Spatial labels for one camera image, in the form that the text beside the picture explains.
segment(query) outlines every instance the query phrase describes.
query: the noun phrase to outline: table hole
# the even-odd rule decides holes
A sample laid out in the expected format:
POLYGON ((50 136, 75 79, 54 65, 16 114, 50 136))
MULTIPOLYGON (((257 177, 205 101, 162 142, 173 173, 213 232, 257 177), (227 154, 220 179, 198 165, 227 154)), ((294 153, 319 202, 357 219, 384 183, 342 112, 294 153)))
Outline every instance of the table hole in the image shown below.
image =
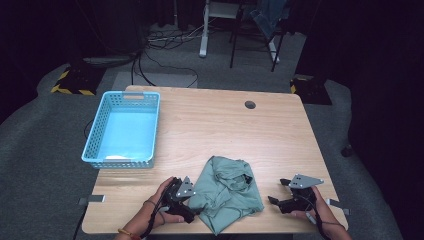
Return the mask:
POLYGON ((254 109, 256 107, 256 103, 253 101, 246 101, 244 106, 246 106, 248 109, 254 109))

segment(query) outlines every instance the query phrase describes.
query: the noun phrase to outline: green cloth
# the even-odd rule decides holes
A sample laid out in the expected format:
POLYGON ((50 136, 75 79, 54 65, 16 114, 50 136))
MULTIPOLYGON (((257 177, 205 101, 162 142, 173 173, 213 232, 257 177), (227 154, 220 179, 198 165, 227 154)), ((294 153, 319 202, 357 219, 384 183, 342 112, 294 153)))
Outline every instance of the green cloth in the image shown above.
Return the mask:
POLYGON ((188 206, 203 209, 200 219, 218 235, 231 223, 264 209, 250 165, 243 160, 210 158, 188 206))

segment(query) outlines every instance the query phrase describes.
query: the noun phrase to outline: carpet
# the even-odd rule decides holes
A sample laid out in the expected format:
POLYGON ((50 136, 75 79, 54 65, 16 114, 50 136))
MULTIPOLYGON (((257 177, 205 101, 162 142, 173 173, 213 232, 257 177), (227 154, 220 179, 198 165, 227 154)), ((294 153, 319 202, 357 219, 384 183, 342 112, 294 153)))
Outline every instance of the carpet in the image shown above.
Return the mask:
MULTIPOLYGON (((161 87, 197 88, 197 75, 167 74, 167 73, 144 73, 146 78, 161 87)), ((118 72, 112 86, 114 91, 124 91, 129 85, 149 86, 150 84, 140 75, 131 72, 118 72)))

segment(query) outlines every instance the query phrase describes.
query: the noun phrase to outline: blue plastic basket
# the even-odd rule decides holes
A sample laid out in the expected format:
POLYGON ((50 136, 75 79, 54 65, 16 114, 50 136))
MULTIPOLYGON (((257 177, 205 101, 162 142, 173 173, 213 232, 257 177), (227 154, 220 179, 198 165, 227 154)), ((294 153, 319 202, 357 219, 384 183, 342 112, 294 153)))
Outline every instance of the blue plastic basket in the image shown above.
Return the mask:
POLYGON ((82 160, 97 169, 152 168, 159 106, 157 92, 105 92, 82 160))

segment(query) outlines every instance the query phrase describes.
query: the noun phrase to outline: chair leg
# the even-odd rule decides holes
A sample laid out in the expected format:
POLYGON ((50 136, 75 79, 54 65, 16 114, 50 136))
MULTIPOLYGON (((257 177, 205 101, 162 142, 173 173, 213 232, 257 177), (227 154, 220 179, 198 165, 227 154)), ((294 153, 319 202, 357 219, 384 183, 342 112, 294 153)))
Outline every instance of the chair leg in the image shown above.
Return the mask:
POLYGON ((231 38, 230 38, 230 42, 233 41, 233 49, 231 51, 230 68, 233 68, 234 53, 236 51, 237 35, 238 35, 239 28, 241 26, 241 17, 242 16, 243 16, 243 10, 241 8, 239 8, 239 10, 237 12, 237 17, 236 17, 236 24, 234 26, 234 30, 231 33, 231 38))
POLYGON ((274 57, 274 61, 272 61, 272 68, 271 68, 271 72, 274 72, 275 69, 275 65, 277 64, 277 59, 278 59, 278 55, 280 54, 280 49, 281 49, 281 45, 283 43, 283 38, 284 38, 284 32, 281 34, 280 36, 280 40, 278 41, 278 47, 277 47, 277 51, 275 52, 275 57, 274 57))

